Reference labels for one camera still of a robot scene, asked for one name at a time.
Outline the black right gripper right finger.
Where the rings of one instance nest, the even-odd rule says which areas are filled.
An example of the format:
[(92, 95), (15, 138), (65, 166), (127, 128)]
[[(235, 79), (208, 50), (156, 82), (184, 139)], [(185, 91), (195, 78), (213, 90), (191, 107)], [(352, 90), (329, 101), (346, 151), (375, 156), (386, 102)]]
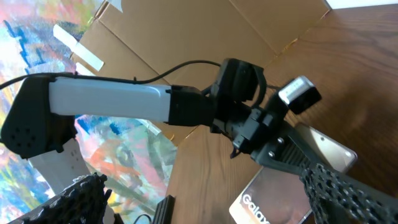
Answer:
[(300, 180), (316, 223), (397, 223), (397, 199), (323, 164)]

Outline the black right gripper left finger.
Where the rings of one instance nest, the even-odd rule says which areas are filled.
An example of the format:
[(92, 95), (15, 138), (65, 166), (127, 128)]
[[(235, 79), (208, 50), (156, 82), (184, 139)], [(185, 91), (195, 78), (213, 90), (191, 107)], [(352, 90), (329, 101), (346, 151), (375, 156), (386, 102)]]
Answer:
[(10, 224), (103, 223), (112, 190), (105, 190), (107, 176), (78, 177), (71, 185)]

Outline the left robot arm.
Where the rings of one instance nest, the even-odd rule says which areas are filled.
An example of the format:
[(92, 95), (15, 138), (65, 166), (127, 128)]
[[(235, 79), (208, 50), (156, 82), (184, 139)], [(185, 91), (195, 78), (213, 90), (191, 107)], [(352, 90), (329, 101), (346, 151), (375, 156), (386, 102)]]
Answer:
[(208, 126), (232, 142), (233, 157), (250, 154), (260, 165), (298, 173), (305, 161), (283, 158), (282, 145), (295, 134), (284, 118), (321, 100), (315, 85), (297, 77), (261, 108), (267, 90), (261, 67), (227, 58), (219, 68), (215, 82), (204, 90), (160, 85), (156, 78), (124, 80), (65, 72), (21, 76), (1, 142), (28, 160), (57, 193), (89, 173), (76, 140), (75, 116), (80, 114)]

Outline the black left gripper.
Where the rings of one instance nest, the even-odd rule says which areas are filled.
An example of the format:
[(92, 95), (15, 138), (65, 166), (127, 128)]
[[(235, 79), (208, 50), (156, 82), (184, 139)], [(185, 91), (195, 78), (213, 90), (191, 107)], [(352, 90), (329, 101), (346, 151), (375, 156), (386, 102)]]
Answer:
[(261, 166), (291, 174), (301, 174), (320, 162), (320, 157), (299, 132), (288, 122), (282, 123), (289, 105), (278, 92), (269, 98), (265, 108), (237, 103), (229, 95), (210, 93), (210, 98), (216, 106), (210, 132), (222, 134), (232, 142), (230, 158), (240, 153), (250, 154)]

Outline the Galaxy S25 Ultra smartphone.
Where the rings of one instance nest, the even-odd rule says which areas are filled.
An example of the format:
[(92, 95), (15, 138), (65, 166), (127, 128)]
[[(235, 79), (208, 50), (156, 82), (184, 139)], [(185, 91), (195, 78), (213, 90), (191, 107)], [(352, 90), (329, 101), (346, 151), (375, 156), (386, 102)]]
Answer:
[[(346, 172), (357, 154), (311, 126), (295, 129), (332, 168)], [(236, 223), (303, 223), (311, 214), (303, 183), (297, 175), (263, 167), (231, 204)]]

